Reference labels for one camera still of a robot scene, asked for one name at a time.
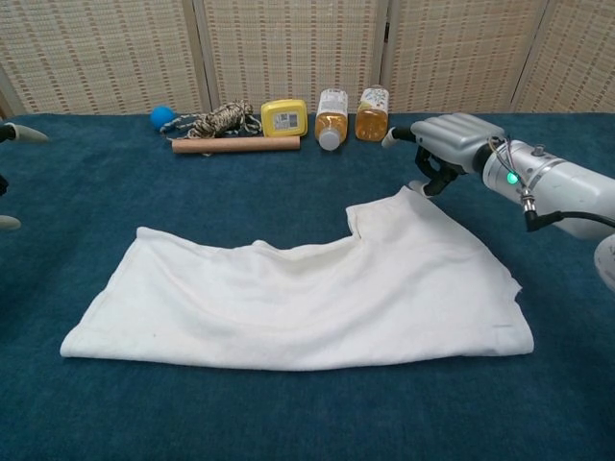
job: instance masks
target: bottle label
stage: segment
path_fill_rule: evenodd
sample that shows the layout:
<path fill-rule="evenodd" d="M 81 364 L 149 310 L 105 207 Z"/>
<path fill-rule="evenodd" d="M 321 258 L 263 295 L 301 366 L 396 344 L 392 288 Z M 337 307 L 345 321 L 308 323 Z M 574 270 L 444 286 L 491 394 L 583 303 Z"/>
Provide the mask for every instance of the bottle label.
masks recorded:
<path fill-rule="evenodd" d="M 297 112 L 277 113 L 273 120 L 275 130 L 293 130 L 299 127 L 299 114 Z"/>
<path fill-rule="evenodd" d="M 346 91 L 330 88 L 320 93 L 320 103 L 316 115 L 323 112 L 341 113 L 348 116 L 348 94 L 346 94 Z"/>
<path fill-rule="evenodd" d="M 367 88 L 363 91 L 358 110 L 376 109 L 388 113 L 388 91 L 384 88 Z"/>

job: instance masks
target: blue ball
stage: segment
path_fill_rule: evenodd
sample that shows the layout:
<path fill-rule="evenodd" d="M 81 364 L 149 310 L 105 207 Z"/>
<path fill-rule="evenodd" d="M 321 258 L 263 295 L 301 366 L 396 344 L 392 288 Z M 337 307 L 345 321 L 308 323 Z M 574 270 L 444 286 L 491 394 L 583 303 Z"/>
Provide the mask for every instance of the blue ball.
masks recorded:
<path fill-rule="evenodd" d="M 150 113 L 150 121 L 152 125 L 159 131 L 162 125 L 169 123 L 175 119 L 175 112 L 167 106 L 158 106 Z"/>

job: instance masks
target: white t-shirt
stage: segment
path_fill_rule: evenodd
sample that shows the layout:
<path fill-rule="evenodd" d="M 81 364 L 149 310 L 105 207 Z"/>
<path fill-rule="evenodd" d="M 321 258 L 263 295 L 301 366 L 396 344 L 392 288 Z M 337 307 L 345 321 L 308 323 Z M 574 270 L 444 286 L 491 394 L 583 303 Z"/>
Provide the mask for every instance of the white t-shirt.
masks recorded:
<path fill-rule="evenodd" d="M 289 250 L 139 228 L 61 355 L 320 370 L 533 350 L 519 284 L 432 202 L 404 187 L 347 214 L 351 236 Z"/>

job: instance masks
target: yellow container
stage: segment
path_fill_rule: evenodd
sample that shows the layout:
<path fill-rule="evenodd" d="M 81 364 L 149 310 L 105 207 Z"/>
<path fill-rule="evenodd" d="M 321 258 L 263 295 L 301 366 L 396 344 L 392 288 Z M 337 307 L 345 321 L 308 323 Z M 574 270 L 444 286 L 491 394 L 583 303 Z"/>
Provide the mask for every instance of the yellow container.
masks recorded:
<path fill-rule="evenodd" d="M 308 132 L 308 109 L 301 99 L 280 99 L 260 107 L 262 133 L 267 137 L 303 136 Z"/>

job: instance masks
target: beige screen panel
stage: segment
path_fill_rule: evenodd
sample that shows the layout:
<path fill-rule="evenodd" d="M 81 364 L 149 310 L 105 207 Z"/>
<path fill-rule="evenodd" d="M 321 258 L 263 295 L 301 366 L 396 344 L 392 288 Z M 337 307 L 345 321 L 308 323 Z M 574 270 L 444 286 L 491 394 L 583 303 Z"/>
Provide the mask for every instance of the beige screen panel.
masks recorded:
<path fill-rule="evenodd" d="M 393 1 L 382 75 L 392 110 L 510 110 L 544 3 Z"/>
<path fill-rule="evenodd" d="M 321 90 L 340 87 L 355 110 L 379 80 L 386 1 L 200 1 L 220 103 L 299 98 L 315 111 Z"/>
<path fill-rule="evenodd" d="M 0 65 L 28 112 L 201 107 L 180 1 L 7 0 Z"/>
<path fill-rule="evenodd" d="M 519 111 L 615 111 L 615 0 L 552 0 Z"/>

